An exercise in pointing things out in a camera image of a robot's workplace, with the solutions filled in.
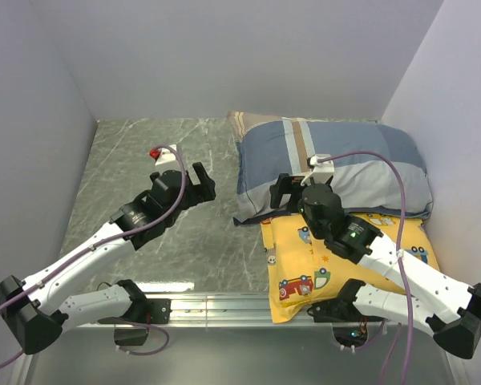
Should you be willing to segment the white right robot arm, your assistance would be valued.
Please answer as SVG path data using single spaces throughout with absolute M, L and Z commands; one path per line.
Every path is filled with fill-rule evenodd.
M 359 315 L 387 318 L 430 335 L 448 353 L 472 359 L 481 338 L 481 283 L 451 278 L 397 246 L 370 222 L 345 213 L 329 183 L 306 184 L 302 176 L 282 173 L 270 186 L 275 209 L 289 195 L 289 209 L 305 220 L 311 238 L 333 255 L 380 274 L 404 294 L 349 279 L 341 288 L 338 313 L 353 321 Z

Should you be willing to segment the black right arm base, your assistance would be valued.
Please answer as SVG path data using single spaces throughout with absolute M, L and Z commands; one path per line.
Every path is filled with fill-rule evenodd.
M 341 351 L 355 353 L 369 347 L 385 330 L 386 321 L 375 316 L 360 315 L 347 305 L 328 305 L 319 302 L 310 306 L 306 313 L 314 323 L 331 325 L 333 342 Z

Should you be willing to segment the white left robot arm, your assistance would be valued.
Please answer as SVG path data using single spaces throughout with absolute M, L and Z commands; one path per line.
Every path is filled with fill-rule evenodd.
M 146 295 L 130 279 L 87 294 L 75 291 L 112 262 L 162 236 L 184 210 L 215 199 L 215 181 L 202 163 L 192 167 L 199 184 L 193 184 L 187 172 L 154 172 L 151 188 L 123 205 L 79 247 L 36 274 L 9 276 L 0 283 L 0 315 L 25 354 L 46 349 L 83 324 L 148 320 L 153 313 Z

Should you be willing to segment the blue striped pillowcase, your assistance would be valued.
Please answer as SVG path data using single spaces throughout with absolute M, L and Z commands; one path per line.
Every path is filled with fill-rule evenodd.
M 239 155 L 236 225 L 287 214 L 288 197 L 270 206 L 283 174 L 329 181 L 354 213 L 427 219 L 433 208 L 426 165 L 414 140 L 384 124 L 312 120 L 231 111 Z

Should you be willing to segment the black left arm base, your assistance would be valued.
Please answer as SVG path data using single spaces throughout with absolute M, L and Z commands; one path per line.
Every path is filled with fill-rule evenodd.
M 129 355 L 148 356 L 169 345 L 169 333 L 163 328 L 170 320 L 172 300 L 149 298 L 119 318 L 102 318 L 100 325 L 114 325 L 116 348 Z

